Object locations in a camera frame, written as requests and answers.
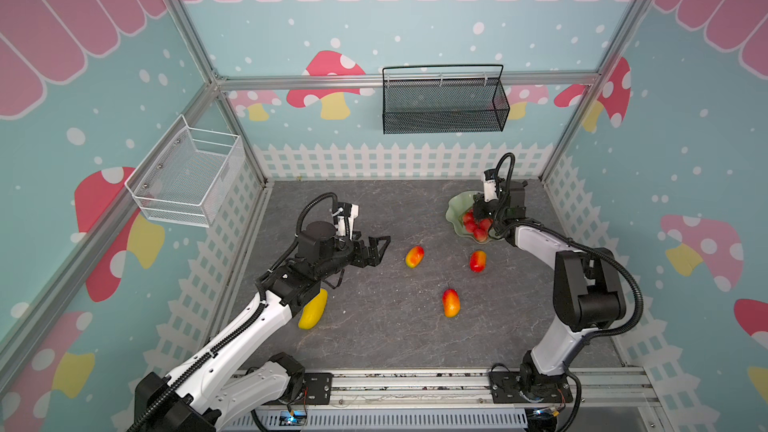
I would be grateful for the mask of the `red lychee bunch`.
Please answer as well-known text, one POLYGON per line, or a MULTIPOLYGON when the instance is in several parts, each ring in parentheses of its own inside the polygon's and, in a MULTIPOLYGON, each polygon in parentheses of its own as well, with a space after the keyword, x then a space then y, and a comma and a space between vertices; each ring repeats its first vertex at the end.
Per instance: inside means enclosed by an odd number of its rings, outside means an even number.
POLYGON ((467 211, 462 215, 461 223, 461 231, 476 242, 485 243, 489 240, 489 232, 493 225, 492 219, 487 217, 476 219, 472 211, 467 211))

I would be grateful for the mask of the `red-yellow mango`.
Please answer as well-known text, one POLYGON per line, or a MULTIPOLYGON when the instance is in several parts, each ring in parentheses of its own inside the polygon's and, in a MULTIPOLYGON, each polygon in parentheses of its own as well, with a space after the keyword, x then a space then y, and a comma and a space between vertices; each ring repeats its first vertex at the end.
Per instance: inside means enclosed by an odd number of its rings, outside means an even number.
POLYGON ((470 256, 470 269, 474 273, 481 273, 487 266, 487 254, 482 250, 474 251, 470 256))
POLYGON ((425 250, 422 246, 414 246, 405 256, 405 264, 409 268, 418 267, 425 257, 425 250))
POLYGON ((459 294, 454 289, 447 289, 442 295, 443 312, 446 318, 456 317, 461 310, 459 294))

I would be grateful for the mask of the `yellow mango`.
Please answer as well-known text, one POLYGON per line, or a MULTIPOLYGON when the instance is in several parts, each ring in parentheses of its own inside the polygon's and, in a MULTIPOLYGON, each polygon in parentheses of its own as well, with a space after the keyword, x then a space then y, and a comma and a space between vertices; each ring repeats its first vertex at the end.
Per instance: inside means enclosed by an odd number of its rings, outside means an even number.
POLYGON ((298 322, 298 327, 301 330, 311 330, 318 325, 324 315, 328 298, 328 291, 320 289, 319 293, 306 304, 298 322))

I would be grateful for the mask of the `red-yellow mango front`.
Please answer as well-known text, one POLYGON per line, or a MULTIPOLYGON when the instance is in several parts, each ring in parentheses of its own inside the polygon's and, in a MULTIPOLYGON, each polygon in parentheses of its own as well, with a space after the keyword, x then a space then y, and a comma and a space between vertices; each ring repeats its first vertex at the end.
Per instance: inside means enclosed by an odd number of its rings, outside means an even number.
POLYGON ((459 294, 454 289, 447 289, 442 295, 443 312, 446 318, 456 317, 461 310, 459 294))

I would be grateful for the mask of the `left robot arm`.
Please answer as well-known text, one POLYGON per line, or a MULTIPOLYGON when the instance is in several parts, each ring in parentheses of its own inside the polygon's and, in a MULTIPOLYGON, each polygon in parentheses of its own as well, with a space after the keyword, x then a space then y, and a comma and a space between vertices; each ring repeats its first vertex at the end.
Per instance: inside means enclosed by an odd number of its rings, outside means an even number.
POLYGON ((315 299, 321 285, 345 269, 378 266, 390 237, 344 237, 328 222, 298 230, 293 242, 256 282, 246 307, 189 359, 136 386, 132 431, 220 431, 267 403, 289 402, 303 366, 286 353, 242 376, 236 371, 273 334, 315 299))

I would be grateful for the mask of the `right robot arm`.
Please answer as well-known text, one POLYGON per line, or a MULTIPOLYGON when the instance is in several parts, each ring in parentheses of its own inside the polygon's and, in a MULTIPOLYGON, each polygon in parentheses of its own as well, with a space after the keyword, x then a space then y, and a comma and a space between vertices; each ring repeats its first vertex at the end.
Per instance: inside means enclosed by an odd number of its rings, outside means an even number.
POLYGON ((526 216, 524 181, 484 174, 472 212, 488 219, 492 236, 539 259, 553 271, 555 318, 541 341, 526 352, 518 390, 540 402, 567 383, 570 365, 597 338, 622 335, 642 318, 644 298, 630 272, 606 248, 589 247, 526 216))

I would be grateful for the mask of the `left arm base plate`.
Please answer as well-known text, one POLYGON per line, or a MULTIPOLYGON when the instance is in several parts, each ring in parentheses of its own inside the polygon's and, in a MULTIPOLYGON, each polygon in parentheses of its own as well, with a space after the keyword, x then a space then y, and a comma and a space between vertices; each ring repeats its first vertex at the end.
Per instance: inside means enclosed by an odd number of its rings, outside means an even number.
POLYGON ((302 373, 292 377, 285 401, 293 406, 329 405, 334 376, 331 373, 302 373))

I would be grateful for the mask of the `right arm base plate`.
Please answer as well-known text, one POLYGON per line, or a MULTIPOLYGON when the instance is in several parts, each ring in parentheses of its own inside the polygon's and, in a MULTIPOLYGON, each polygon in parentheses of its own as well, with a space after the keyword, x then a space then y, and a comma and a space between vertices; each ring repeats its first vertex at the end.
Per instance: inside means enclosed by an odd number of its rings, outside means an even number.
POLYGON ((517 370, 488 372, 489 388, 495 404, 569 404, 572 388, 565 375, 546 376, 517 370))

